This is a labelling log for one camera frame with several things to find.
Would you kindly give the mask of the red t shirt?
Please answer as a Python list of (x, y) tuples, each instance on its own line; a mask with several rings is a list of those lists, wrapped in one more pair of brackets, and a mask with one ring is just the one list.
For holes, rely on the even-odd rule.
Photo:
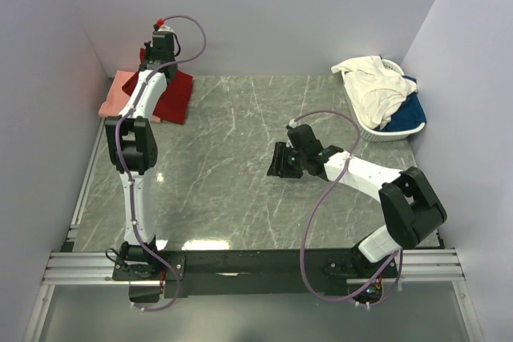
[[(147, 59), (148, 48), (140, 48), (139, 60), (143, 64)], [(122, 86), (125, 96), (135, 96), (135, 88), (139, 80), (143, 80), (141, 71), (133, 74)], [(160, 96), (151, 117), (152, 122), (169, 122), (183, 125), (187, 118), (188, 104), (192, 95), (193, 77), (177, 70), (172, 80), (169, 81), (165, 92)]]

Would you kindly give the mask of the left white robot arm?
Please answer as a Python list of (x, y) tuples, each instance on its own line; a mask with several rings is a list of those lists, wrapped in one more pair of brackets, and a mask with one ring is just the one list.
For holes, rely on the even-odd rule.
[(173, 29), (155, 27), (151, 41), (144, 44), (139, 70), (130, 79), (133, 90), (127, 104), (105, 120), (110, 160), (124, 195), (125, 231), (116, 267), (144, 280), (162, 268), (150, 219), (150, 186), (158, 157), (151, 117), (176, 72), (175, 42)]

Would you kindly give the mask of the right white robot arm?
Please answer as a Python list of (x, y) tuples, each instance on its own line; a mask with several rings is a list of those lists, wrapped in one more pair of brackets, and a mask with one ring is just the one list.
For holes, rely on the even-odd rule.
[(425, 174), (371, 163), (336, 146), (324, 147), (311, 126), (288, 127), (286, 142), (276, 142), (268, 176), (299, 179), (304, 173), (340, 183), (380, 203), (385, 224), (353, 248), (352, 268), (373, 275), (380, 261), (401, 249), (416, 248), (447, 220), (447, 213)]

